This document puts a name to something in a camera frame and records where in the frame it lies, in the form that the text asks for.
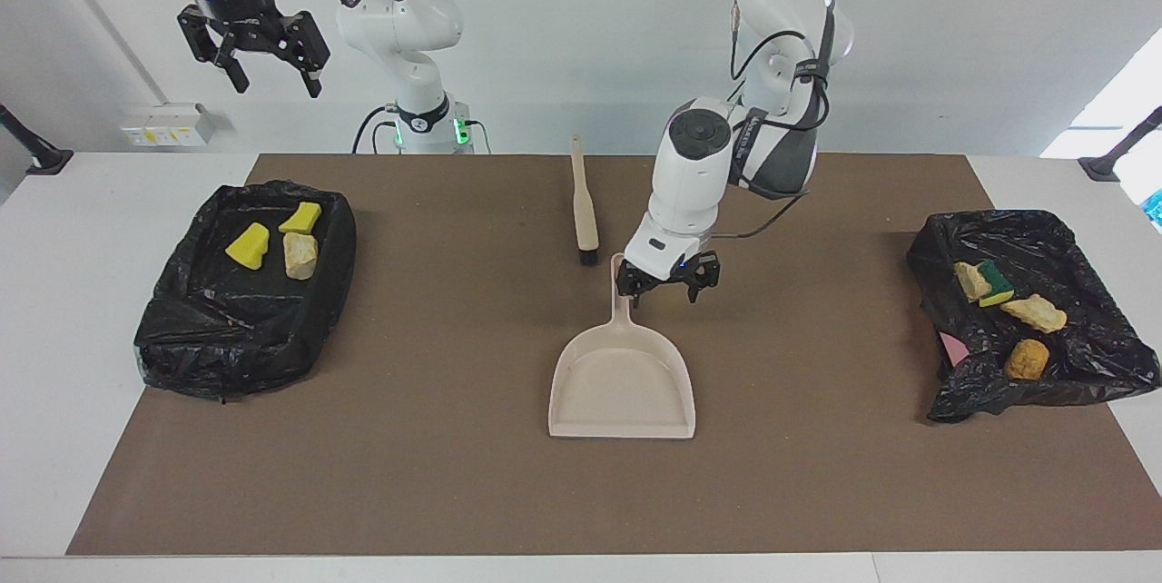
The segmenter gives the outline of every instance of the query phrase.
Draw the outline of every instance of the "pink object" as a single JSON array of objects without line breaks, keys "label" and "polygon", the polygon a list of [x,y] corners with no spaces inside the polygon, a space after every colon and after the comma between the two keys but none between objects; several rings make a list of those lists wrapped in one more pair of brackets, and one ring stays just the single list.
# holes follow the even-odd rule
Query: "pink object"
[{"label": "pink object", "polygon": [[967,359],[968,347],[964,347],[964,344],[959,341],[959,339],[947,333],[941,333],[940,341],[944,343],[945,352],[948,354],[948,362],[952,364],[952,367],[955,368],[963,359]]}]

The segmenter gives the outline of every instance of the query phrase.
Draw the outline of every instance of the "dustpan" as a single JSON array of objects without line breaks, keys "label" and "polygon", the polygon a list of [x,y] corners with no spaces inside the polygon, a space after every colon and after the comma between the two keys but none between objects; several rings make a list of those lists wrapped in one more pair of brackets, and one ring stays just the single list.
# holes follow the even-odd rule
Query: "dustpan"
[{"label": "dustpan", "polygon": [[548,434],[558,438],[694,438],[694,389],[686,361],[664,334],[634,325],[617,294],[609,323],[561,352],[548,396]]}]

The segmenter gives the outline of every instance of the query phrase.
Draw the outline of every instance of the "brush handle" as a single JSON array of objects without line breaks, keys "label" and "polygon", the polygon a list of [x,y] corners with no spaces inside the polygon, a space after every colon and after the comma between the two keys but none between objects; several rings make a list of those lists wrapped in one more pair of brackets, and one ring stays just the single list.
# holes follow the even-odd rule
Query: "brush handle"
[{"label": "brush handle", "polygon": [[584,145],[581,136],[573,136],[573,224],[576,228],[578,249],[593,252],[598,247],[597,216],[593,211],[593,197],[584,177]]}]

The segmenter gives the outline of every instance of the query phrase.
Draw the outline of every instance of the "power socket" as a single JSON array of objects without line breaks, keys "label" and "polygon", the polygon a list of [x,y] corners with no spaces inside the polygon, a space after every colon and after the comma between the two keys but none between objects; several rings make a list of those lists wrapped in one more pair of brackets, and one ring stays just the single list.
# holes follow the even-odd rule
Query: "power socket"
[{"label": "power socket", "polygon": [[206,147],[214,127],[200,103],[166,103],[136,110],[121,132],[135,147]]}]

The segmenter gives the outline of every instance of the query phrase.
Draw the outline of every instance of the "black trash bag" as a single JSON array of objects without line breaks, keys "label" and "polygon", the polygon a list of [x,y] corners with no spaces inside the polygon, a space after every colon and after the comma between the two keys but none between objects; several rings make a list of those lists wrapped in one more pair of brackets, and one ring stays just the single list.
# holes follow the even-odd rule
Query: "black trash bag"
[{"label": "black trash bag", "polygon": [[[299,202],[323,215],[314,276],[286,276],[282,235]],[[271,231],[258,272],[225,255],[251,223]],[[222,186],[199,208],[166,261],[134,347],[155,388],[225,402],[306,376],[338,322],[354,269],[356,223],[342,194],[290,181]]]},{"label": "black trash bag", "polygon": [[[1063,330],[1046,336],[1000,307],[981,309],[968,302],[953,265],[987,259],[995,260],[1011,282],[1013,298],[1040,294],[1066,311]],[[980,410],[999,415],[1013,404],[1096,404],[1159,388],[1157,355],[1138,339],[1074,232],[1056,215],[1046,210],[933,215],[916,236],[908,264],[935,330],[959,339],[969,352],[954,368],[941,348],[941,387],[928,412],[933,422],[961,422]],[[1021,339],[1038,339],[1049,347],[1049,365],[1040,381],[1009,381],[1005,375],[1005,362]]]}]

